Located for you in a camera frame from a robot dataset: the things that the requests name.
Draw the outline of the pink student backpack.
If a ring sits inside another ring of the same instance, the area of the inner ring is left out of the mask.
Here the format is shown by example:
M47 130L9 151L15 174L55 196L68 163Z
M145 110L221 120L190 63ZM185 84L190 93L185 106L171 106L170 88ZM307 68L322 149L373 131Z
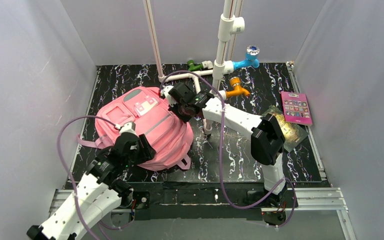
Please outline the pink student backpack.
M169 102L159 96L158 87L136 87L104 105L97 112L95 130L98 138L87 141L77 137L77 142L85 147L103 149L113 145L120 135L112 124L120 126L132 122L135 132L144 134L156 151L152 160L140 164L150 171L162 171L178 166L189 170L191 159L188 152L194 140L189 123L181 121L169 111Z

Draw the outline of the green cover book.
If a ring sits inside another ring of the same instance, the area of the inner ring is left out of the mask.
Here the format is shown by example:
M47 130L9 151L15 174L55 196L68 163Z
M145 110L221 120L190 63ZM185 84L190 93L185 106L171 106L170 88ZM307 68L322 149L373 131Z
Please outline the green cover book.
M284 149L287 152L291 152L295 149L309 134L301 126L296 123L287 122L283 112L274 105L271 105L262 116L265 117L267 114L276 117L282 133L285 137Z

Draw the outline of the pink small book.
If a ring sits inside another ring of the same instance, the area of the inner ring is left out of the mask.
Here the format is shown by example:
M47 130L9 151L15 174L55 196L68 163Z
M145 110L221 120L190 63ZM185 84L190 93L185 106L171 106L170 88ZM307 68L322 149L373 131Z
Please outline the pink small book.
M286 122L308 127L313 125L306 94L287 91L280 94Z

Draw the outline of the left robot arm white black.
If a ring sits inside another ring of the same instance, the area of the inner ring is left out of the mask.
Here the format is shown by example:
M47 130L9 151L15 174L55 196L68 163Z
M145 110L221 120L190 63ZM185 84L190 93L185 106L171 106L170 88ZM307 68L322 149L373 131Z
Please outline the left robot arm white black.
M43 223L26 232L30 240L79 240L105 215L133 200L134 188L120 179L127 168L155 157L145 134L122 133L88 166L73 192Z

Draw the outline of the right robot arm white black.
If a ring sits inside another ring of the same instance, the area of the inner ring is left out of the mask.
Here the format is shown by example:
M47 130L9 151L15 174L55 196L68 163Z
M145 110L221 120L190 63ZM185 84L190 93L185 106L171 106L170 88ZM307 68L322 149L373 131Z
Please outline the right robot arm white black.
M250 140L252 158L262 165L265 204L279 205L287 190L283 171L285 136L272 114L255 115L224 102L224 94L202 90L194 92L184 83L165 86L160 95L168 100L169 110L187 123L199 116L220 123Z

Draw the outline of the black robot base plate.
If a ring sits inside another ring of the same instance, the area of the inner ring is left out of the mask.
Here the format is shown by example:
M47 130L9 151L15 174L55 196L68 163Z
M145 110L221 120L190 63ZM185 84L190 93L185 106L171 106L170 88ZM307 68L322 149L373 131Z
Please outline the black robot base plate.
M232 207L217 182L131 182L136 221L160 219L246 219L283 222L286 212L298 207L290 188L283 196L271 195L249 209Z

